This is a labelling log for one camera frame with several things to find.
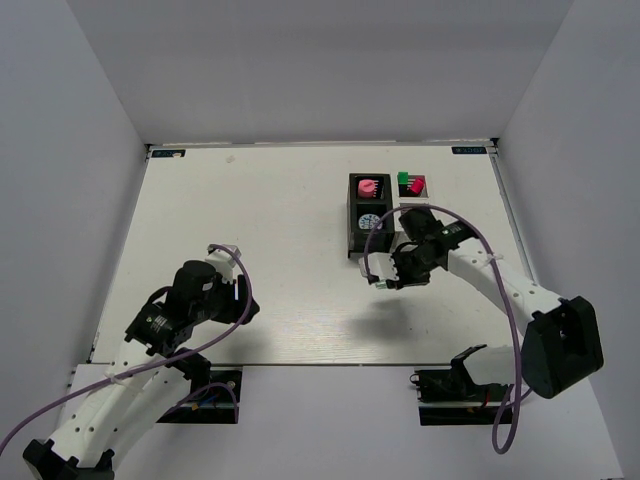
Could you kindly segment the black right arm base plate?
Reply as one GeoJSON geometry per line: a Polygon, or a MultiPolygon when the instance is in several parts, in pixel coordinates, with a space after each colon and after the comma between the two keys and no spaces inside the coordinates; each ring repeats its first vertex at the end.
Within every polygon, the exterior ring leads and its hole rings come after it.
{"type": "Polygon", "coordinates": [[[467,384],[451,367],[415,370],[409,382],[423,427],[490,426],[507,392],[506,385],[467,384]]]}

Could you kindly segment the pink cap black highlighter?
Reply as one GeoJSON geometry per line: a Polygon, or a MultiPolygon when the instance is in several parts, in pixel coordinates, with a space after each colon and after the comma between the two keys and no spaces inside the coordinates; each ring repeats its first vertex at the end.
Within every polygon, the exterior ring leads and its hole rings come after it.
{"type": "Polygon", "coordinates": [[[423,178],[414,178],[407,188],[407,195],[411,197],[421,197],[425,189],[425,180],[423,178]]]}

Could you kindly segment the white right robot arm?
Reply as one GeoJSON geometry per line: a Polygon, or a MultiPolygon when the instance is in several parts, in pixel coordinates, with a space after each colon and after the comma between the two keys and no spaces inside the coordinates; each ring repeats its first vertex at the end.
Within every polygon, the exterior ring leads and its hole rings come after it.
{"type": "Polygon", "coordinates": [[[463,220],[448,225],[426,208],[399,217],[413,249],[393,255],[396,288],[426,285],[437,268],[474,287],[501,310],[512,329],[506,347],[473,347],[451,362],[453,390],[472,399],[488,384],[524,382],[551,399],[604,365],[593,305],[545,289],[512,268],[479,230],[463,220]]]}

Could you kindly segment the green cap black highlighter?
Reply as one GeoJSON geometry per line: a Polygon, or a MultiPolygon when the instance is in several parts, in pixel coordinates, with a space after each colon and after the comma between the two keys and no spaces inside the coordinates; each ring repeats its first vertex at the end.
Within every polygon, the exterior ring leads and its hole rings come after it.
{"type": "Polygon", "coordinates": [[[407,172],[399,172],[397,174],[397,181],[399,185],[409,184],[409,174],[407,172]]]}

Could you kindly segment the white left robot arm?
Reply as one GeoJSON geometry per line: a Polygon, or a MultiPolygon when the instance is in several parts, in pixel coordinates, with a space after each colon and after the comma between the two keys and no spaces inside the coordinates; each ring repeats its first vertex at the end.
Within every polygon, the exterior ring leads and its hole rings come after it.
{"type": "Polygon", "coordinates": [[[154,292],[125,331],[104,380],[89,387],[77,411],[45,440],[32,440],[23,459],[37,479],[112,479],[131,447],[167,414],[232,387],[201,348],[186,342],[196,326],[214,321],[231,330],[258,313],[239,252],[212,245],[189,260],[173,283],[154,292]]]}

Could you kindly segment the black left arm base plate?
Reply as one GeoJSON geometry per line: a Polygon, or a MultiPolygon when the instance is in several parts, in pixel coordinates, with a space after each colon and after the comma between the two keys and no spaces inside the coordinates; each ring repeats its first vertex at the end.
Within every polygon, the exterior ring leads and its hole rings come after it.
{"type": "Polygon", "coordinates": [[[240,413],[243,370],[241,367],[212,368],[206,381],[190,387],[189,395],[173,405],[159,424],[233,425],[240,413]]]}

